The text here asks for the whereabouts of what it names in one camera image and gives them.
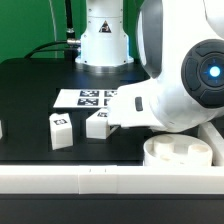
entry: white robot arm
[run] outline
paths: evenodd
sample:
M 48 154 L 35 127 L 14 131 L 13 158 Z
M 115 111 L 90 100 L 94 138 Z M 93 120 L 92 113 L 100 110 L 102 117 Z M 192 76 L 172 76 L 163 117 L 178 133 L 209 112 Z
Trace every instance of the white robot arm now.
M 223 0 L 145 0 L 137 44 L 151 78 L 118 89 L 110 125 L 180 132 L 224 114 Z

